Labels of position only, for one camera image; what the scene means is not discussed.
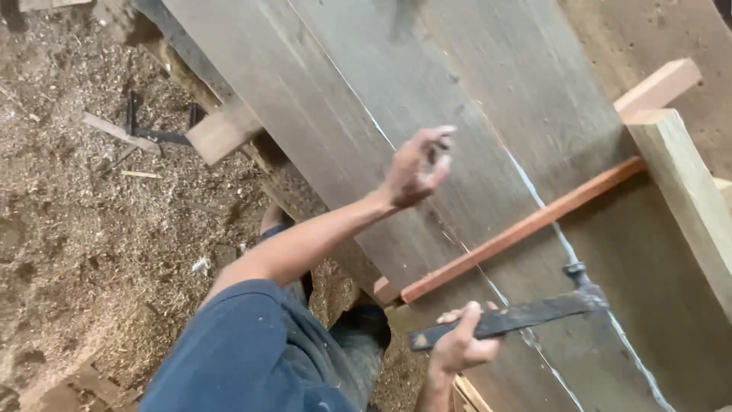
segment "dirt floor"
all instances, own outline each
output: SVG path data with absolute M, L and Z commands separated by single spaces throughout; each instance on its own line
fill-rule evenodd
M 0 397 L 30 408 L 90 358 L 143 391 L 212 282 L 192 265 L 213 262 L 217 245 L 254 244 L 264 177 L 243 153 L 212 168 L 172 144 L 104 174 L 126 144 L 84 125 L 84 111 L 122 125 L 132 87 L 142 128 L 184 130 L 190 96 L 88 9 L 33 12 L 12 28 L 0 26 Z M 333 262 L 314 274 L 312 309 L 333 324 L 351 283 Z M 413 408 L 425 362 L 395 337 L 373 397 L 381 411 Z

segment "blue sleeve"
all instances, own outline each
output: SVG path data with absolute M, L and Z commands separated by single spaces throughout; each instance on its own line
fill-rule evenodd
M 282 380 L 278 370 L 286 329 L 281 300 L 275 283 L 262 279 L 240 282 L 213 297 L 160 365 L 140 411 L 255 406 L 272 379 Z

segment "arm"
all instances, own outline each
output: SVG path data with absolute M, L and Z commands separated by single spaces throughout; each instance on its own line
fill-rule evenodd
M 498 307 L 488 303 L 490 309 Z M 435 344 L 427 367 L 427 379 L 417 397 L 415 412 L 447 412 L 455 376 L 463 369 L 492 361 L 498 354 L 502 338 L 478 340 L 473 337 L 482 310 L 477 302 L 462 309 L 443 314 L 438 323 L 449 323 L 458 318 L 460 323 Z
M 342 240 L 350 238 L 393 213 L 430 196 L 449 174 L 452 126 L 423 129 L 407 141 L 392 159 L 384 183 L 364 199 L 296 225 L 265 240 L 224 268 L 214 282 L 211 297 L 248 279 L 271 279 L 280 286 L 317 266 Z M 425 172 L 428 163 L 431 173 Z

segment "right hand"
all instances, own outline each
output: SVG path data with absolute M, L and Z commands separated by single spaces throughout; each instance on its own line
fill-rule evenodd
M 438 155 L 438 149 L 450 148 L 450 134 L 455 130 L 455 126 L 440 126 L 418 131 L 394 154 L 392 168 L 377 192 L 400 209 L 434 193 L 450 171 L 450 156 L 446 152 Z M 428 164 L 431 172 L 425 170 Z
M 498 309 L 493 302 L 488 302 L 488 308 Z M 437 319 L 437 323 L 450 323 L 460 318 L 460 323 L 435 343 L 430 354 L 430 368 L 454 375 L 496 358 L 503 337 L 483 340 L 473 337 L 481 313 L 480 304 L 472 301 L 464 308 L 447 312 Z

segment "left hand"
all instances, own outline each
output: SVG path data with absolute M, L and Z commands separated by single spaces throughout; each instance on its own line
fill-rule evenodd
M 488 308 L 498 309 L 493 302 L 488 303 Z M 443 314 L 437 319 L 437 323 L 450 323 L 460 318 L 460 323 L 435 343 L 430 354 L 430 368 L 454 375 L 496 358 L 503 342 L 502 337 L 483 340 L 473 337 L 481 314 L 480 304 L 472 301 L 464 308 Z
M 456 130 L 455 126 L 440 126 L 418 131 L 394 154 L 392 168 L 377 192 L 400 209 L 434 193 L 450 172 L 450 156 L 446 152 L 438 155 L 438 149 L 450 148 L 450 134 Z M 431 172 L 425 170 L 428 164 Z

